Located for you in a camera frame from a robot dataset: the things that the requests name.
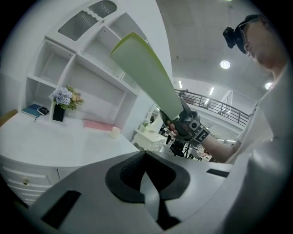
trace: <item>white shelf unit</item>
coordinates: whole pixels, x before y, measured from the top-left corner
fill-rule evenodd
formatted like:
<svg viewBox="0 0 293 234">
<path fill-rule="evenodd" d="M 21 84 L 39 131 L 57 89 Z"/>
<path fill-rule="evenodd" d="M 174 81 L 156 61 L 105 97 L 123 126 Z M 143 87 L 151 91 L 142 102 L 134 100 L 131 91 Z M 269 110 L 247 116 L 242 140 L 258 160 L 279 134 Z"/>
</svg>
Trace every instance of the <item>white shelf unit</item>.
<svg viewBox="0 0 293 234">
<path fill-rule="evenodd" d="M 125 37 L 127 34 L 131 32 L 136 32 L 140 35 L 144 40 L 147 40 L 145 34 L 138 27 L 135 21 L 128 15 L 124 13 L 120 17 L 118 17 L 115 21 L 110 23 L 109 26 L 120 38 Z"/>
<path fill-rule="evenodd" d="M 140 87 L 128 74 L 123 73 L 120 80 L 123 84 L 130 87 L 136 94 L 140 92 Z"/>
<path fill-rule="evenodd" d="M 148 41 L 148 39 L 146 40 L 146 43 L 148 44 L 148 46 L 152 49 L 152 46 L 150 44 L 150 42 Z"/>
<path fill-rule="evenodd" d="M 72 55 L 71 51 L 52 41 L 45 40 L 32 63 L 29 75 L 44 80 L 47 84 L 51 83 L 51 86 L 57 85 Z"/>
<path fill-rule="evenodd" d="M 91 60 L 95 65 L 110 73 L 112 76 L 119 78 L 123 71 L 109 57 L 114 46 L 120 41 L 120 38 L 107 26 L 103 26 L 96 37 L 83 50 L 82 54 Z"/>
<path fill-rule="evenodd" d="M 36 103 L 50 110 L 43 119 L 52 121 L 54 104 L 49 95 L 55 89 L 69 85 L 81 93 L 85 102 L 74 111 L 67 109 L 66 116 L 123 128 L 140 88 L 109 55 L 121 37 L 130 32 L 138 33 L 147 43 L 148 40 L 127 13 L 122 12 L 119 16 L 115 12 L 113 15 L 112 21 L 91 27 L 87 31 L 88 38 L 78 39 L 78 44 L 83 44 L 78 52 L 67 49 L 69 44 L 67 46 L 62 40 L 44 39 L 26 74 L 20 95 L 20 112 Z"/>
<path fill-rule="evenodd" d="M 84 45 L 87 44 L 88 40 L 96 34 L 98 29 L 100 29 L 103 25 L 107 25 L 113 19 L 117 18 L 125 12 L 123 8 L 120 7 L 119 1 L 111 0 L 111 2 L 117 6 L 117 10 L 105 16 L 104 13 L 109 13 L 108 10 L 113 11 L 113 9 L 110 6 L 96 4 L 97 2 L 100 2 L 100 0 L 89 0 L 81 4 L 79 7 L 73 9 L 71 12 L 66 14 L 62 20 L 60 20 L 52 27 L 52 29 L 46 34 L 46 38 L 57 42 L 71 51 L 79 53 L 84 48 Z M 102 14 L 99 16 L 96 14 L 98 13 L 96 9 L 98 5 L 102 7 L 101 11 L 103 11 L 103 13 L 100 11 Z M 76 15 L 81 14 L 81 12 L 86 12 L 87 14 L 80 15 L 83 17 L 77 17 Z M 78 39 L 74 38 L 74 35 L 76 34 L 79 34 L 80 36 Z"/>
<path fill-rule="evenodd" d="M 51 100 L 49 95 L 55 90 L 54 87 L 27 77 L 25 82 L 25 95 L 22 99 L 21 110 L 31 104 L 38 104 L 50 110 Z"/>
</svg>

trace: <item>metal railing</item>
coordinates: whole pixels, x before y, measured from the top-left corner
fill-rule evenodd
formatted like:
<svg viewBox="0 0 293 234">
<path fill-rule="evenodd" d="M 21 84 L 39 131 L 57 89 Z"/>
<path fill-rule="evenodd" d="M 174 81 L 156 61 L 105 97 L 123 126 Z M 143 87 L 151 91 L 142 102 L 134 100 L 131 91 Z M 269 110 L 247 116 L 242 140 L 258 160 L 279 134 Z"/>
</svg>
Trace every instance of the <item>metal railing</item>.
<svg viewBox="0 0 293 234">
<path fill-rule="evenodd" d="M 178 96 L 182 97 L 186 103 L 222 115 L 243 127 L 245 127 L 248 122 L 248 114 L 234 108 L 233 106 L 227 105 L 224 102 L 185 90 L 176 90 L 176 93 Z"/>
</svg>

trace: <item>ceiling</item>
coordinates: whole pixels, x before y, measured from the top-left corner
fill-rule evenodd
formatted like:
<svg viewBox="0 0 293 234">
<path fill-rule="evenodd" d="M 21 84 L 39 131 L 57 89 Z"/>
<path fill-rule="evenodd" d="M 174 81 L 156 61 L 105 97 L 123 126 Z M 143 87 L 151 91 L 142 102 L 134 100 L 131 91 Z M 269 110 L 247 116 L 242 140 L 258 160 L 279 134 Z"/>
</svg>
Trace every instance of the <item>ceiling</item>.
<svg viewBox="0 0 293 234">
<path fill-rule="evenodd" d="M 157 0 L 165 24 L 174 78 L 200 80 L 225 87 L 257 101 L 270 73 L 258 67 L 222 35 L 249 14 L 258 13 L 244 0 Z M 228 60 L 229 69 L 220 62 Z"/>
</svg>

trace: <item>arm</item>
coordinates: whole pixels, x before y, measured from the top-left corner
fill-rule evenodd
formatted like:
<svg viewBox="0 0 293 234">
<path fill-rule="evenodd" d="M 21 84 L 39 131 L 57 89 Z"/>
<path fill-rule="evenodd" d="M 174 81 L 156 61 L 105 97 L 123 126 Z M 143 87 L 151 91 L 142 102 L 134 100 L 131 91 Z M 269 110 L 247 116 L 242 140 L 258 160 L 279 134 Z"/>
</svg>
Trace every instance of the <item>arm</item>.
<svg viewBox="0 0 293 234">
<path fill-rule="evenodd" d="M 215 139 L 211 135 L 208 135 L 201 145 L 218 162 L 224 163 L 239 149 L 241 142 L 237 141 L 233 146 L 227 146 L 219 142 L 217 139 Z"/>
</svg>

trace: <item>white wall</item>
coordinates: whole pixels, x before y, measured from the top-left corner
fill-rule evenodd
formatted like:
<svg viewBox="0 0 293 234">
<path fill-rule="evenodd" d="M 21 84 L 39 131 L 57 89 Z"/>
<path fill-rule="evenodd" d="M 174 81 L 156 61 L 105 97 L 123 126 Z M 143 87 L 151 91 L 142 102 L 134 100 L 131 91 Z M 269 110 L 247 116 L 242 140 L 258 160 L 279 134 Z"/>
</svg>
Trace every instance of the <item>white wall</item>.
<svg viewBox="0 0 293 234">
<path fill-rule="evenodd" d="M 231 90 L 228 90 L 220 101 L 226 103 L 227 97 L 229 97 L 227 104 L 231 106 L 232 94 L 233 92 Z"/>
<path fill-rule="evenodd" d="M 146 118 L 147 113 L 153 104 L 154 101 L 147 94 L 145 94 L 145 92 L 141 92 L 136 99 L 124 128 L 121 131 L 123 136 L 125 136 L 129 141 L 133 139 L 135 134 L 134 129 L 137 129 Z"/>
<path fill-rule="evenodd" d="M 0 116 L 18 108 L 21 82 L 0 73 Z"/>
<path fill-rule="evenodd" d="M 252 108 L 254 106 L 254 102 L 251 100 L 243 97 L 242 95 L 233 92 L 232 96 L 232 106 L 235 107 L 236 109 L 243 111 L 246 114 L 251 114 Z"/>
<path fill-rule="evenodd" d="M 164 23 L 155 0 L 117 0 L 149 39 L 169 77 L 172 77 L 170 50 Z M 17 108 L 19 85 L 25 78 L 27 68 L 44 35 L 65 14 L 87 2 L 87 0 L 40 0 L 15 26 L 1 51 L 1 113 Z M 138 96 L 126 122 L 123 133 L 129 138 L 135 128 L 146 117 L 153 101 L 143 92 Z"/>
</svg>

